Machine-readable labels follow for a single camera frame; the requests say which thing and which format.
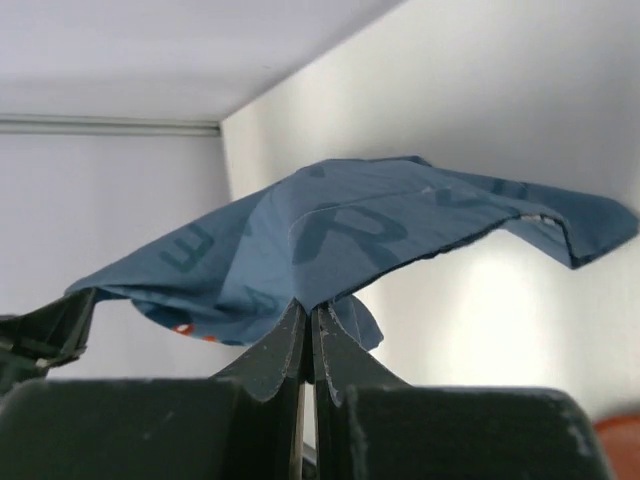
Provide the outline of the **red round plastic plate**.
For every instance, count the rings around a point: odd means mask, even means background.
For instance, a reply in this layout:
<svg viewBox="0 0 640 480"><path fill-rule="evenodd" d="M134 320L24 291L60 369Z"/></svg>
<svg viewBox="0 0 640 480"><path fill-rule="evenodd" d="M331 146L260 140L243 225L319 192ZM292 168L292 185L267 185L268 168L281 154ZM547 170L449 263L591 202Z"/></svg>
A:
<svg viewBox="0 0 640 480"><path fill-rule="evenodd" d="M600 420L594 429L618 480L640 479L640 421L638 413Z"/></svg>

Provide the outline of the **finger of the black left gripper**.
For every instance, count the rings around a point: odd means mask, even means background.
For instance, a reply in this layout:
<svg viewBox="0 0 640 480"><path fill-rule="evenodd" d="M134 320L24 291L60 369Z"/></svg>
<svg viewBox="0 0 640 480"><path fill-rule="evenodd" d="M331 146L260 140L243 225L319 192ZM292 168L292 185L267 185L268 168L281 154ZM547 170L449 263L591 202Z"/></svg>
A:
<svg viewBox="0 0 640 480"><path fill-rule="evenodd" d="M95 304L96 291L83 289L23 315L3 315L1 393L79 360L86 351Z"/></svg>

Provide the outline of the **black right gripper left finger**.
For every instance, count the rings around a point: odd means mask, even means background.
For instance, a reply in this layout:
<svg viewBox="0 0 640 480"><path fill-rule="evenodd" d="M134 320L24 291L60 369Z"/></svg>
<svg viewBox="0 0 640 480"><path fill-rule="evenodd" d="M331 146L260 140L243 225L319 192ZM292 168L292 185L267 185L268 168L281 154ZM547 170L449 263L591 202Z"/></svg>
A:
<svg viewBox="0 0 640 480"><path fill-rule="evenodd" d="M32 380L1 404L5 479L298 479L306 314L209 378Z"/></svg>

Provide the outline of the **blue letter-print cloth napkin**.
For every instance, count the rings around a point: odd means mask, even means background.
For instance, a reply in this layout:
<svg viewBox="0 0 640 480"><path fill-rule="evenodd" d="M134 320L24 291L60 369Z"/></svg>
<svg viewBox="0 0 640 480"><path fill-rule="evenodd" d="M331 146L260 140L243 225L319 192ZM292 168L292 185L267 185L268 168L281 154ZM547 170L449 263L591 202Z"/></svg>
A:
<svg viewBox="0 0 640 480"><path fill-rule="evenodd" d="M250 345L292 301L331 304L373 349L382 333L356 292L418 260L505 229L565 266L638 234L601 196L446 170L418 157L331 159L214 210L76 281L129 300L177 333Z"/></svg>

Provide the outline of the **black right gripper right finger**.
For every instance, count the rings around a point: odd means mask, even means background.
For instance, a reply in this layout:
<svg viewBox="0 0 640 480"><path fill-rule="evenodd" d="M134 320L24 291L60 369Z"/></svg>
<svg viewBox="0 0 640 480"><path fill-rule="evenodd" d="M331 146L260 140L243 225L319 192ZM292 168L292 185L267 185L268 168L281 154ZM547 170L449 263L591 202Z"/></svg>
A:
<svg viewBox="0 0 640 480"><path fill-rule="evenodd" d="M310 319L321 479L612 479L579 405L524 387L418 387L327 306Z"/></svg>

